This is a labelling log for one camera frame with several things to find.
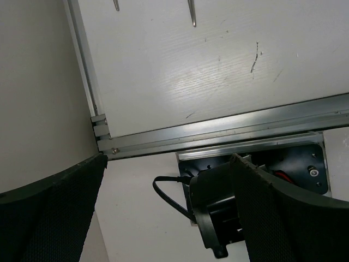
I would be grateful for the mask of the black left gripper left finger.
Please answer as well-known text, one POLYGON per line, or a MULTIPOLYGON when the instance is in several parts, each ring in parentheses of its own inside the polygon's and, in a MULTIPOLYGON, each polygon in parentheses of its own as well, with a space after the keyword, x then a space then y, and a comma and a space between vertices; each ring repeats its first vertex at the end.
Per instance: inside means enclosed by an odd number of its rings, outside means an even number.
POLYGON ((79 261, 106 167, 100 153, 1 193, 1 261, 79 261))

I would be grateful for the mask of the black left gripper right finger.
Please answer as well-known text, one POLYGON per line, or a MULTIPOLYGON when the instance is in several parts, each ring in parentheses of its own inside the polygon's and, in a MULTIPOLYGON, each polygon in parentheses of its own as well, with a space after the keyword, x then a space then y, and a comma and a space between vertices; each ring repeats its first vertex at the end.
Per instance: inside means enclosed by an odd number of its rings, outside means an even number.
POLYGON ((233 154, 250 261, 348 261, 348 202, 302 189, 233 154))

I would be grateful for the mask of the silver fork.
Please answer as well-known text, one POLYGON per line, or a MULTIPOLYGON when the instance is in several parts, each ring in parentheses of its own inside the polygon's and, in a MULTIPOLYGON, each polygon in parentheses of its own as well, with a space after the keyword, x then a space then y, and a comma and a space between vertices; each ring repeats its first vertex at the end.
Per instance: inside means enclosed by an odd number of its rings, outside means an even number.
POLYGON ((119 11, 119 3, 118 3, 118 0, 113 0, 114 2, 114 5, 115 5, 115 8, 116 8, 116 11, 119 11))

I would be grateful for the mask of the silver spoon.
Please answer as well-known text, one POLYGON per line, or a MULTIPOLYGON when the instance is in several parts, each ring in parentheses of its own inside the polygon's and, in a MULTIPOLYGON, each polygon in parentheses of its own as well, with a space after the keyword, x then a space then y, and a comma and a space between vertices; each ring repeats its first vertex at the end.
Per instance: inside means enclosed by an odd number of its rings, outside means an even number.
POLYGON ((190 11, 192 25, 193 25, 193 27, 196 27, 197 23, 196 23, 196 13, 195 13, 194 0, 188 0, 188 7, 189 7, 189 11, 190 11))

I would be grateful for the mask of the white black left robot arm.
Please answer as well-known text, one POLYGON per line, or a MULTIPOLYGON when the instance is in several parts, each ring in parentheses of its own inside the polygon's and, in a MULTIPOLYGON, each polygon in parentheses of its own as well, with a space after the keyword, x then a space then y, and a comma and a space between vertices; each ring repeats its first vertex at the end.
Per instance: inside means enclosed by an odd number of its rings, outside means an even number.
MULTIPOLYGON (((1 261, 79 261, 96 204, 111 212, 112 261, 189 261, 196 243, 164 219, 164 209, 137 187, 103 201, 107 156, 1 194, 1 261)), ((158 176, 157 196, 195 224, 215 258, 244 243, 250 261, 348 261, 348 202, 293 183, 234 154, 197 175, 158 176)))

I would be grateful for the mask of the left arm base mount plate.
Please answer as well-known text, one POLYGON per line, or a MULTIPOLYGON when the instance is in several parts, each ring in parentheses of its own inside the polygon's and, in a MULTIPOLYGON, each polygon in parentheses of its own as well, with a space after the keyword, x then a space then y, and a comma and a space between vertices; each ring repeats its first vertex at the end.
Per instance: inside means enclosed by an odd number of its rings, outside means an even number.
POLYGON ((234 142, 178 154, 180 175, 193 177, 192 183, 183 187, 189 213, 205 205, 214 224, 241 227, 234 186, 230 184, 230 160, 234 153, 298 187, 320 195, 329 192, 322 134, 234 142))

